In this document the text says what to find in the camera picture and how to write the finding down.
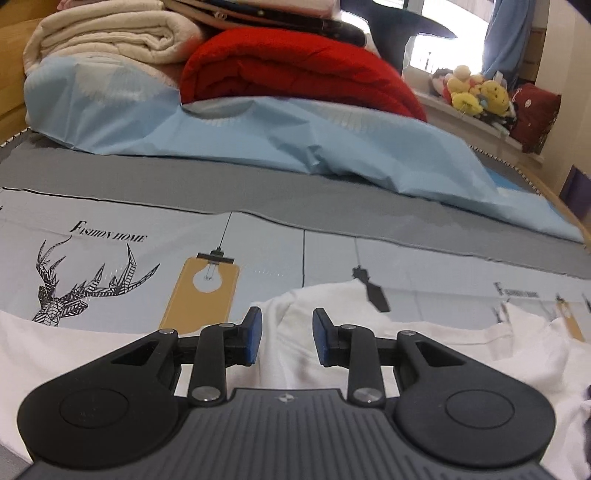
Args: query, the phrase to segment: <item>red bag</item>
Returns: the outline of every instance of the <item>red bag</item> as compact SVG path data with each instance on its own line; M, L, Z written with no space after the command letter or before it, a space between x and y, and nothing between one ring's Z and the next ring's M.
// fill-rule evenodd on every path
M523 145L523 152L540 153L560 110L561 96L526 83L513 92L517 123L511 136Z

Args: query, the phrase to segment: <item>yellow stuffed toy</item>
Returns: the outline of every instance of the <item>yellow stuffed toy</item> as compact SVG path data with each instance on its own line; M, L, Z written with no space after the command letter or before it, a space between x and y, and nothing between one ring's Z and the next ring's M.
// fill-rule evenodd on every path
M447 89L449 93L462 93L470 91L470 68L466 65L458 66L447 77Z
M472 93L472 89L482 82L484 82L484 77L480 74L473 75L467 65L459 65L453 73L446 76L446 86L450 94L462 92Z
M500 83L487 80L479 86L480 98L484 110L498 116L510 115L509 93Z
M452 93L452 107L470 116L479 115L484 111L478 98L469 92Z

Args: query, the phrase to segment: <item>ribbed gray plate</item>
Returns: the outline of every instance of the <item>ribbed gray plate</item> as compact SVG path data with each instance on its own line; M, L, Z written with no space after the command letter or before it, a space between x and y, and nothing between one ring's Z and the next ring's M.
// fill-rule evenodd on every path
M158 452L121 468L75 472L39 462L22 480L549 480L535 464L469 472L439 465L404 443L384 414L338 390L237 390L193 410Z

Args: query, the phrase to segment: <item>black circular pad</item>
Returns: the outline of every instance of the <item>black circular pad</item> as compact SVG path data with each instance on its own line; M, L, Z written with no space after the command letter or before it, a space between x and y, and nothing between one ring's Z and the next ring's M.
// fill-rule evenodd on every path
M153 374L103 363L36 388L18 429L34 460L69 469L124 465L153 452L178 421L173 395Z
M85 429L107 427L121 420L129 402L124 395L108 388L87 388L68 395L60 405L61 417Z
M515 413L509 400L488 390L458 392L447 399L445 408L447 414L460 425L475 429L500 427Z
M556 424L542 394L481 364L426 368L398 399L394 421L426 454L477 469L539 460Z

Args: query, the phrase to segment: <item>black hanging shape illustration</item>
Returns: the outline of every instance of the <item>black hanging shape illustration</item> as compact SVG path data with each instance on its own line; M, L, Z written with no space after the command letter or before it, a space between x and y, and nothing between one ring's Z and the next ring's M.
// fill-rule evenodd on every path
M379 312L385 313L390 311L390 305L388 304L388 300L384 295L382 287L369 281L369 274L366 269L361 268L361 265L357 265L357 267L353 269L353 278L356 278L365 285L368 301L376 307Z

